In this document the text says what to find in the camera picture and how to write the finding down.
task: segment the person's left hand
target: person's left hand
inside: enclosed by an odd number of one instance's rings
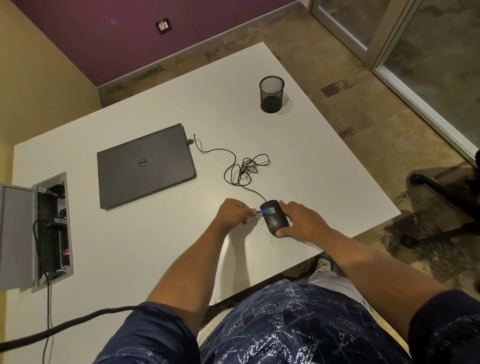
[[[233,198],[227,198],[216,213],[215,220],[228,232],[240,223],[246,224],[249,216],[255,216],[257,210]]]

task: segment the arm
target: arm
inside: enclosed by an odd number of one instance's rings
[[[210,226],[173,262],[147,301],[168,306],[196,336],[212,298],[223,241],[234,227],[246,223],[255,213],[241,201],[226,199]]]
[[[280,201],[293,226],[277,235],[290,235],[312,242],[343,269],[372,307],[407,340],[415,313],[447,287],[432,277],[331,229],[303,205]]]

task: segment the blue brush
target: blue brush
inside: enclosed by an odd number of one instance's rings
[[[275,213],[275,208],[274,207],[267,207],[265,210],[257,211],[257,214],[267,214],[271,215]]]

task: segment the computer mouse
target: computer mouse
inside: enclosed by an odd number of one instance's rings
[[[278,229],[287,228],[290,226],[287,216],[285,216],[285,213],[282,211],[282,208],[280,207],[280,204],[277,200],[270,200],[260,205],[261,210],[265,210],[266,208],[275,209],[275,212],[273,214],[262,215],[264,216],[265,223],[267,224],[270,233],[278,238],[278,236],[275,235],[276,231]]]

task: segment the mesh pen cup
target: mesh pen cup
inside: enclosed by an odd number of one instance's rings
[[[285,82],[278,76],[267,76],[260,81],[260,107],[273,114],[282,108]]]

